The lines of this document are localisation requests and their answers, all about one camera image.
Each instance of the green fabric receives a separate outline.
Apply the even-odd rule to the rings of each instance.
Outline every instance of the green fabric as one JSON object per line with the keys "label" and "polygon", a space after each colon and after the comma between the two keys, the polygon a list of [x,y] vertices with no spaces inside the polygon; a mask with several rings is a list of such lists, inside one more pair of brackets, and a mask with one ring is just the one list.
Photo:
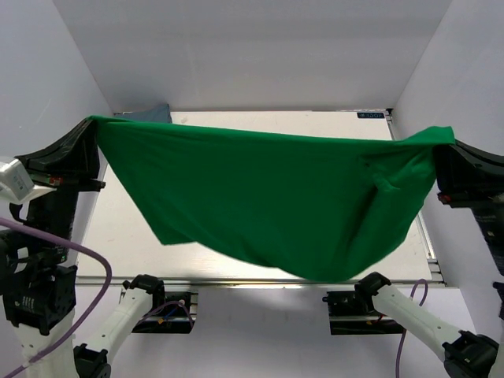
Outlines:
{"label": "green fabric", "polygon": [[199,242],[333,283],[404,240],[434,184],[432,147],[454,143],[438,127],[379,141],[91,119],[162,244]]}

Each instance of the green cloth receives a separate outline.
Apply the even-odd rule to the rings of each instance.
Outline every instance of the green cloth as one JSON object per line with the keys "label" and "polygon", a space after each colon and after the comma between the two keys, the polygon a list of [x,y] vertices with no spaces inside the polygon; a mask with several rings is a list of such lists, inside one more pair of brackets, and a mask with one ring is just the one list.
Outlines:
{"label": "green cloth", "polygon": [[332,283],[399,246],[434,184],[433,146],[455,141],[439,127],[381,141],[91,119],[162,244]]}

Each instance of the white floor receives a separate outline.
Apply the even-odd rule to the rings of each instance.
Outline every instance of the white floor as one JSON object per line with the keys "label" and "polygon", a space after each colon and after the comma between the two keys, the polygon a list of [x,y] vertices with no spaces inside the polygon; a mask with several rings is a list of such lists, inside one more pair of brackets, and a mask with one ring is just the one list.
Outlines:
{"label": "white floor", "polygon": [[[320,137],[391,138],[385,119],[358,119],[350,112],[180,112],[172,117],[174,123],[198,126]],[[109,260],[115,277],[146,273],[165,279],[296,278],[279,269],[237,261],[197,243],[162,246],[111,169],[107,169],[105,181],[106,189],[98,196],[84,243]],[[393,280],[430,279],[426,253],[427,246],[414,222],[406,241],[395,252],[358,277],[378,271]],[[90,258],[81,255],[78,264],[82,277],[103,276],[100,264]]]}

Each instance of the blue wire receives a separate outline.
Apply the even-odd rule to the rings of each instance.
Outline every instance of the blue wire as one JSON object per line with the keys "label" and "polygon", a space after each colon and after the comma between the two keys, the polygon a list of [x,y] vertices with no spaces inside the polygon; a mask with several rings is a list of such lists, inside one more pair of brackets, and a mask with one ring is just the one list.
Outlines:
{"label": "blue wire", "polygon": [[163,321],[167,321],[177,311],[178,308],[179,308],[178,306],[175,307],[172,311],[168,313],[168,315],[164,316]]}

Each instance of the black label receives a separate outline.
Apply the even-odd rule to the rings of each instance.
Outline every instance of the black label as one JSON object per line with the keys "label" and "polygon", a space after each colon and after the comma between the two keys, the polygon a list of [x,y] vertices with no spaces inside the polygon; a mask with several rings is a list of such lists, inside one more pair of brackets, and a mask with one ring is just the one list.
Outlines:
{"label": "black label", "polygon": [[373,112],[357,112],[357,118],[385,118],[385,114]]}

